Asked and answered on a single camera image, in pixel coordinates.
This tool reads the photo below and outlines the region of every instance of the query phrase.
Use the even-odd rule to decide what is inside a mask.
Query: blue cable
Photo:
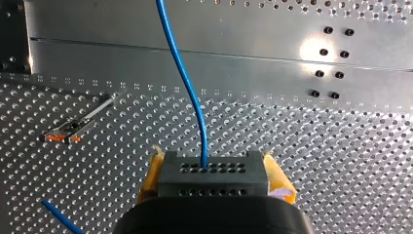
[[[172,53],[173,59],[175,60],[176,66],[179,70],[180,76],[182,77],[183,83],[185,84],[186,90],[188,91],[189,98],[192,100],[194,105],[195,114],[197,115],[198,125],[201,132],[201,143],[202,143],[202,153],[201,153],[201,166],[203,168],[207,167],[207,125],[204,119],[204,114],[201,109],[200,102],[198,101],[197,94],[195,94],[195,89],[192,86],[191,79],[186,71],[185,64],[180,56],[178,47],[176,46],[175,38],[173,37],[172,29],[170,28],[169,18],[167,14],[167,9],[164,0],[157,0],[156,5],[158,7],[159,17],[161,18],[162,27],[164,28],[165,35],[169,44],[170,52]]]
[[[83,234],[82,230],[79,229],[77,226],[75,226],[67,217],[65,217],[54,205],[52,205],[50,202],[44,200],[42,201],[43,206],[47,210],[49,210],[55,218],[57,218],[61,223],[63,223],[64,226],[67,227],[71,232],[74,234]]]

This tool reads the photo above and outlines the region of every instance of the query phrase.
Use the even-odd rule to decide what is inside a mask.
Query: perforated metal sheet
[[[63,86],[64,80],[43,81]],[[89,233],[112,230],[132,207],[151,145],[198,155],[195,116],[185,97],[125,93],[73,147],[36,137],[60,115],[91,109],[81,94],[1,80],[3,186],[15,233],[66,233],[39,201],[52,199]],[[212,156],[271,151],[299,192],[297,206],[318,233],[409,233],[412,228],[410,114],[204,102]]]
[[[211,156],[272,152],[317,233],[412,233],[410,2],[168,2],[205,106]],[[50,198],[87,233],[110,233],[136,201],[153,144],[182,156],[200,153],[154,2],[26,6],[39,74],[1,74],[2,232],[67,233],[40,205]],[[328,14],[334,8],[337,17]],[[326,25],[334,33],[320,35]],[[354,37],[342,34],[347,27]],[[210,37],[200,38],[205,30]],[[302,58],[301,46],[312,38],[318,40],[306,44],[312,50]],[[351,56],[315,56],[313,48],[331,45],[325,38]],[[318,69],[323,78],[315,77]],[[338,70],[344,79],[334,78]],[[328,97],[332,91],[340,99]],[[117,107],[96,117],[82,143],[36,140],[54,120],[84,113],[99,93],[114,92],[121,95]]]

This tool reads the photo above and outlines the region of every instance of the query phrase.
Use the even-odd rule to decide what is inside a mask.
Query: black hole
[[[335,73],[335,77],[336,77],[336,78],[339,78],[339,79],[343,79],[343,78],[344,78],[344,73],[341,72],[341,71],[337,71],[337,72]]]
[[[180,196],[185,196],[186,195],[186,190],[185,189],[179,190],[179,195]]]
[[[316,71],[316,76],[317,77],[323,77],[324,76],[324,72],[321,70]]]
[[[325,27],[325,28],[324,28],[324,33],[326,33],[326,34],[331,34],[331,33],[333,33],[333,28],[330,27],[330,26]]]
[[[319,91],[311,91],[311,96],[313,96],[314,98],[318,98],[319,97]]]
[[[245,195],[246,195],[246,190],[245,190],[245,189],[241,189],[241,190],[240,190],[240,195],[241,195],[241,196],[245,196]]]
[[[347,52],[347,51],[342,51],[342,52],[340,53],[340,57],[341,57],[341,58],[344,58],[344,59],[348,58],[349,55],[350,55],[350,53]]]
[[[330,96],[331,96],[331,98],[334,98],[334,99],[340,98],[340,95],[335,93],[335,92],[331,93]]]
[[[197,195],[197,190],[195,189],[189,190],[189,196],[195,196],[195,195]]]
[[[235,196],[235,195],[237,195],[237,190],[231,189],[230,192],[229,192],[229,194],[230,194],[231,196]]]
[[[353,36],[353,35],[355,35],[355,31],[352,30],[352,29],[350,29],[350,28],[348,28],[348,29],[346,29],[346,31],[344,32],[344,34],[346,34],[347,36]]]
[[[326,56],[326,55],[328,55],[328,51],[326,49],[321,49],[321,50],[319,50],[319,54],[322,55],[322,56]]]

